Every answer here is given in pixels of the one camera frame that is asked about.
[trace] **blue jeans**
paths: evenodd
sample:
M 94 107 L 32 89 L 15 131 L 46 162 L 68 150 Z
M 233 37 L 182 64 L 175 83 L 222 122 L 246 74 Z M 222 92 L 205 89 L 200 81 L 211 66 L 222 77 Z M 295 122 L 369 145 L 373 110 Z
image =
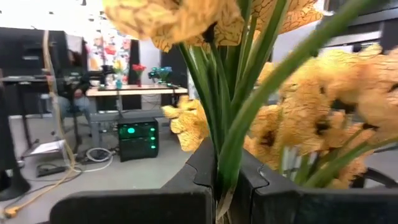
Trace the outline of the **blue jeans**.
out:
M 79 99 L 74 99 L 74 104 L 79 109 L 79 111 L 85 115 L 88 124 L 90 124 L 90 102 L 88 98 L 86 96 L 82 96 Z M 72 116 L 72 114 L 70 113 L 71 104 L 68 99 L 59 96 L 58 105 L 60 107 L 61 122 L 63 123 L 63 120 L 66 116 Z

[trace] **wooden tabletop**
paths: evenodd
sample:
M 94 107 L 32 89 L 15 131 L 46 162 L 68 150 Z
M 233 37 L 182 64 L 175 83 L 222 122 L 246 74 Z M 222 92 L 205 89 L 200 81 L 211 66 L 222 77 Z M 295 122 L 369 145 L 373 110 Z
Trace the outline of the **wooden tabletop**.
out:
M 98 87 L 92 87 L 86 92 L 86 96 L 116 96 L 118 91 L 114 86 L 107 86 L 107 90 L 98 90 Z M 172 93 L 188 93 L 186 88 L 179 87 L 177 89 L 167 88 L 164 85 L 123 85 L 119 90 L 119 94 L 122 96 L 126 95 L 146 95 L 146 94 L 172 94 Z

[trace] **white paper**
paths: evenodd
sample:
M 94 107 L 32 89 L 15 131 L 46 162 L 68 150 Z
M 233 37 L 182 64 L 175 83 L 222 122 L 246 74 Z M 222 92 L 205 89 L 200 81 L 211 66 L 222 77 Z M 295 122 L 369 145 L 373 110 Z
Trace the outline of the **white paper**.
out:
M 65 35 L 67 37 L 68 49 L 77 53 L 81 53 L 81 42 L 83 41 L 83 38 L 66 33 Z
M 64 143 L 65 143 L 65 140 L 59 140 L 59 141 L 41 144 L 41 145 L 37 146 L 37 148 L 35 148 L 33 150 L 33 152 L 31 152 L 31 155 L 49 153 L 49 152 L 61 150 L 61 148 L 63 148 Z

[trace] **black box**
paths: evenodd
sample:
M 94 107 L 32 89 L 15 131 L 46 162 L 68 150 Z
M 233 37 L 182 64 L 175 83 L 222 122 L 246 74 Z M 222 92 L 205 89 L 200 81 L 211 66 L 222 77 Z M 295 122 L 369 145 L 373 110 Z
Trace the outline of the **black box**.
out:
M 157 157 L 159 126 L 154 118 L 121 119 L 118 123 L 120 161 Z

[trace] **floral poster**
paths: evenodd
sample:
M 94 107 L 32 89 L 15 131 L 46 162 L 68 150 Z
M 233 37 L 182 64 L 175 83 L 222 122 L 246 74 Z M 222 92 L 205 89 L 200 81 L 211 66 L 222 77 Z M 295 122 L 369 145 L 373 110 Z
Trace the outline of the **floral poster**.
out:
M 131 39 L 111 29 L 108 32 L 97 32 L 93 37 L 85 38 L 87 48 L 88 70 L 101 70 L 102 65 L 118 65 L 128 73 Z

